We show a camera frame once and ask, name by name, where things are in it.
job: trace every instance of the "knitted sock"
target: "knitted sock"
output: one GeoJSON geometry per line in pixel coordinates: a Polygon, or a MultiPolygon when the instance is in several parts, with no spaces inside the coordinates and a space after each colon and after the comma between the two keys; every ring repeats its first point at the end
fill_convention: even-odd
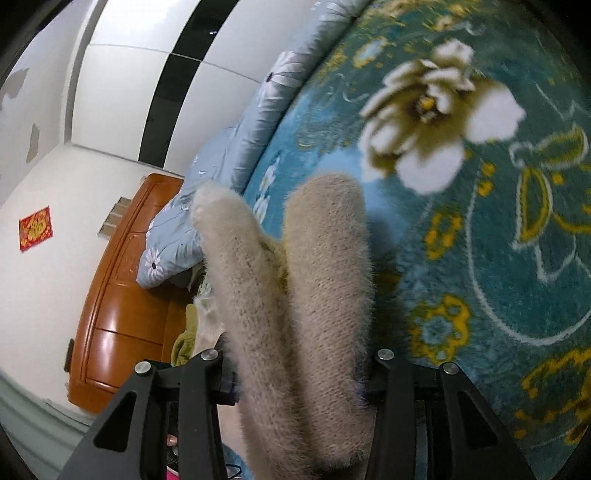
{"type": "Polygon", "coordinates": [[[257,480],[311,480],[284,355],[287,298],[277,243],[236,193],[213,183],[196,192],[191,219],[235,356],[248,465],[257,480]]]}
{"type": "Polygon", "coordinates": [[[327,174],[288,199],[284,215],[290,321],[312,455],[322,470],[369,456],[375,410],[358,396],[373,289],[363,193],[327,174]]]}

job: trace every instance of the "white wall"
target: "white wall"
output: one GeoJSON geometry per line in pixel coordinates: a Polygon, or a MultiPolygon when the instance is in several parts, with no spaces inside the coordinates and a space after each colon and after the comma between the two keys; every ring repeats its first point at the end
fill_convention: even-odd
{"type": "Polygon", "coordinates": [[[72,74],[69,66],[81,26],[96,4],[97,0],[73,0],[23,52],[12,70],[19,73],[8,81],[12,85],[0,89],[0,205],[35,162],[63,142],[63,93],[72,74]],[[20,82],[14,80],[22,75],[18,89],[15,84],[20,82]],[[3,95],[9,88],[13,94],[18,92],[14,98],[3,95]],[[31,146],[33,125],[38,144],[33,141],[31,146]]]}
{"type": "Polygon", "coordinates": [[[63,366],[107,245],[97,232],[119,197],[133,198],[153,171],[59,145],[0,207],[0,365],[38,397],[73,408],[63,366]],[[47,205],[53,238],[21,253],[18,221],[47,205]]]}

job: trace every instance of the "silver screw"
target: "silver screw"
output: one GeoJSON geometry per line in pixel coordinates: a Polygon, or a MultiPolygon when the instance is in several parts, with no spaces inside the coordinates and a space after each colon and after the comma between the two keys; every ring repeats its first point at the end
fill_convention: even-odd
{"type": "Polygon", "coordinates": [[[391,360],[394,358],[394,352],[389,348],[382,348],[381,350],[378,350],[378,358],[380,360],[391,360]]]}
{"type": "Polygon", "coordinates": [[[135,373],[143,377],[144,375],[148,375],[152,371],[152,365],[150,364],[150,362],[143,361],[136,364],[134,370],[135,373]]]}
{"type": "Polygon", "coordinates": [[[218,355],[219,353],[215,348],[208,348],[207,350],[201,352],[201,358],[203,358],[206,362],[209,362],[210,360],[215,360],[218,355]]]}
{"type": "Polygon", "coordinates": [[[443,371],[448,375],[455,375],[460,371],[460,367],[454,362],[446,362],[443,364],[443,371]]]}

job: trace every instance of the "black glass stripe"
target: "black glass stripe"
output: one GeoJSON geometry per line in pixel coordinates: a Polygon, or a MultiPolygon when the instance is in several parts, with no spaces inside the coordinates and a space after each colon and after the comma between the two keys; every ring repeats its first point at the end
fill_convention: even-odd
{"type": "Polygon", "coordinates": [[[203,60],[238,0],[201,0],[183,28],[173,53],[203,60]]]}
{"type": "Polygon", "coordinates": [[[199,60],[205,58],[237,3],[238,0],[201,0],[195,7],[156,85],[139,149],[140,162],[164,167],[174,127],[199,68],[199,60]]]}

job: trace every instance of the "headboard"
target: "headboard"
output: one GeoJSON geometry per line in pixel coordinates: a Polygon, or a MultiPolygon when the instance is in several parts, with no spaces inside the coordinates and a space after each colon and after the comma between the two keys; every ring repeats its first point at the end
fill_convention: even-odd
{"type": "Polygon", "coordinates": [[[68,389],[69,401],[87,411],[99,413],[137,362],[170,362],[185,329],[188,291],[169,284],[144,290],[135,281],[148,225],[181,184],[149,175],[96,269],[74,340],[68,389]]]}

